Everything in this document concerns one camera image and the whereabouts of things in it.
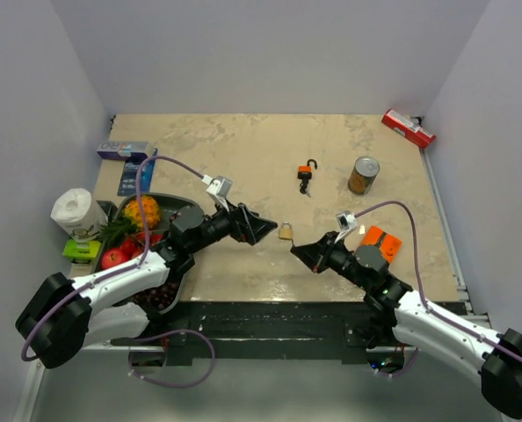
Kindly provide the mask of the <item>brass padlock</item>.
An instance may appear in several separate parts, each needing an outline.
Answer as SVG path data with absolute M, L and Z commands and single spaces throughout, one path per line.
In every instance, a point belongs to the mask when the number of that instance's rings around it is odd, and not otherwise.
M 293 226 L 289 222 L 282 222 L 279 227 L 278 238 L 285 241 L 294 240 Z

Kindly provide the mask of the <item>orange black padlock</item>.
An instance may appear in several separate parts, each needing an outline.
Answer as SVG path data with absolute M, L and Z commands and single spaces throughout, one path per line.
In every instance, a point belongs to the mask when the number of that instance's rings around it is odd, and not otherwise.
M 309 159 L 304 165 L 300 165 L 297 170 L 297 179 L 302 181 L 309 181 L 312 179 L 313 170 L 318 168 L 318 163 L 315 159 Z

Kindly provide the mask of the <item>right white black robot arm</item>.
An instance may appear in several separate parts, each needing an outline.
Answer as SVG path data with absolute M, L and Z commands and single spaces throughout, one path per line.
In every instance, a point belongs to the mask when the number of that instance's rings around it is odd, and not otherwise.
M 390 272 L 381 247 L 350 251 L 336 235 L 328 232 L 291 252 L 312 272 L 330 269 L 364 291 L 365 303 L 380 316 L 371 324 L 377 343 L 397 340 L 430 354 L 469 376 L 505 416 L 522 418 L 521 333 L 485 328 L 440 307 Z

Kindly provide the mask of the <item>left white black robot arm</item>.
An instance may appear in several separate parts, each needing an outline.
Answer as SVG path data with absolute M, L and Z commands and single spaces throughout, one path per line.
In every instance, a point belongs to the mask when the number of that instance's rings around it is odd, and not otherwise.
M 243 203 L 213 215 L 200 207 L 184 207 L 170 219 L 161 242 L 136 258 L 74 279 L 63 273 L 46 277 L 15 323 L 25 340 L 22 359 L 39 360 L 52 369 L 82 348 L 109 339 L 154 344 L 162 324 L 150 315 L 150 307 L 131 302 L 132 296 L 181 281 L 194 266 L 196 252 L 227 236 L 255 245 L 277 226 Z

